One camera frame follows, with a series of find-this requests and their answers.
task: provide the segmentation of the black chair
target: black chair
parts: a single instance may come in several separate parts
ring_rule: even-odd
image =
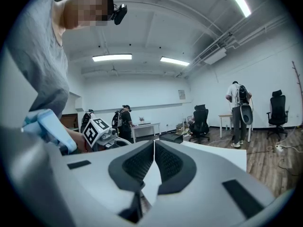
[[[209,132],[209,128],[206,122],[208,109],[205,108],[205,105],[197,105],[195,106],[195,110],[195,122],[189,126],[189,129],[193,133],[193,136],[189,139],[189,141],[192,139],[198,139],[198,143],[200,143],[201,138],[207,138],[209,141],[210,138],[206,136],[206,134]]]
[[[276,127],[268,131],[267,139],[271,135],[277,134],[280,141],[280,134],[285,134],[285,137],[287,137],[287,132],[285,132],[282,125],[287,123],[288,111],[285,111],[285,95],[282,95],[281,90],[273,92],[272,96],[273,97],[270,99],[272,111],[271,118],[269,118],[270,112],[267,113],[268,123],[271,125],[276,125]]]

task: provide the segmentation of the man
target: man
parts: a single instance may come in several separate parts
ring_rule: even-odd
[[[239,92],[240,84],[237,81],[234,81],[232,85],[230,85],[227,89],[227,93],[225,98],[232,105],[232,118],[233,118],[233,126],[234,126],[234,142],[232,143],[232,147],[240,147],[243,145],[243,141],[246,136],[246,124],[242,120],[240,104],[237,102],[238,92]]]
[[[69,95],[62,35],[67,29],[110,19],[113,0],[31,0],[12,27],[6,43],[24,77],[38,92],[30,111],[51,109],[58,118]],[[85,152],[81,133],[65,128]]]
[[[132,118],[129,112],[131,112],[129,105],[123,105],[120,109],[120,114],[122,116],[122,126],[119,127],[119,137],[130,141],[131,139],[131,126],[135,126],[132,122]]]

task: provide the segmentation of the wooden floor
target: wooden floor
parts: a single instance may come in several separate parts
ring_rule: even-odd
[[[298,151],[303,151],[303,134],[301,133],[301,130],[302,129],[286,130],[288,132],[288,138],[279,144],[293,146]],[[210,145],[214,147],[233,148],[231,147],[231,131],[223,130],[221,139],[220,130],[210,128],[208,136],[210,137],[210,141],[202,139],[200,144],[208,145],[210,143]],[[275,150],[270,150],[272,149],[271,146],[276,145],[278,142],[277,136],[272,135],[268,140],[266,137],[267,131],[254,130],[251,132],[250,142],[247,142],[246,137],[244,144],[239,149],[247,150],[247,172],[265,184],[272,191],[274,196],[278,197],[286,190],[296,186],[300,176],[295,175],[300,175],[303,172],[303,153],[298,153],[293,148],[285,148],[282,153],[278,154]],[[158,136],[141,138],[137,141],[153,140],[156,138],[158,138]],[[287,168],[288,171],[279,168],[278,163],[281,167]]]

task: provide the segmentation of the box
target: box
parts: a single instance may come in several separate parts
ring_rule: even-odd
[[[164,133],[159,136],[160,140],[166,140],[169,142],[180,144],[183,142],[183,135],[177,135],[172,133]]]

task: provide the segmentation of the white sneaker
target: white sneaker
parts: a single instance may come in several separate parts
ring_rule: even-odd
[[[238,142],[237,144],[232,143],[231,146],[232,146],[232,147],[235,147],[235,148],[239,148],[241,145],[240,145],[239,142]]]

